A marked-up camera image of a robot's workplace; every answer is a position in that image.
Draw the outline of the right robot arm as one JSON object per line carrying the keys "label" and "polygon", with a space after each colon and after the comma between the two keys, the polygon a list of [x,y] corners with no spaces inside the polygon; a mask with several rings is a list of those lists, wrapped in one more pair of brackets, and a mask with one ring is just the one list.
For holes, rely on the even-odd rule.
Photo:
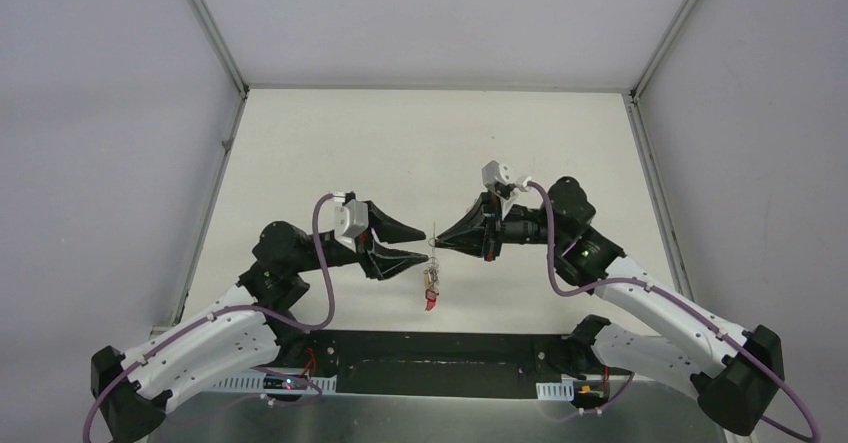
{"label": "right robot arm", "polygon": [[591,294],[639,319],[654,336],[590,315],[566,338],[571,374],[624,369],[694,399],[723,429],[749,436],[784,379],[781,340],[698,306],[651,277],[592,226],[596,210],[576,179],[542,192],[538,209],[508,205],[517,186],[492,183],[435,245],[487,262],[506,244],[543,244],[549,283],[561,297]]}

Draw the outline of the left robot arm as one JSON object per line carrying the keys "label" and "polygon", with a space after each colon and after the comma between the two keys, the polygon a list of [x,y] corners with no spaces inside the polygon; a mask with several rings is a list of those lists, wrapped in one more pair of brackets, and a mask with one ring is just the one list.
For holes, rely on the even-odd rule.
{"label": "left robot arm", "polygon": [[94,401],[83,441],[90,441],[96,416],[113,441],[137,442],[233,373],[274,361],[297,365],[305,353],[302,337],[335,317],[331,268],[357,265],[368,279],[388,280],[428,260],[395,244],[425,238],[352,192],[320,197],[310,231],[268,223],[252,250],[252,265],[213,303],[143,344],[106,346],[92,356]]}

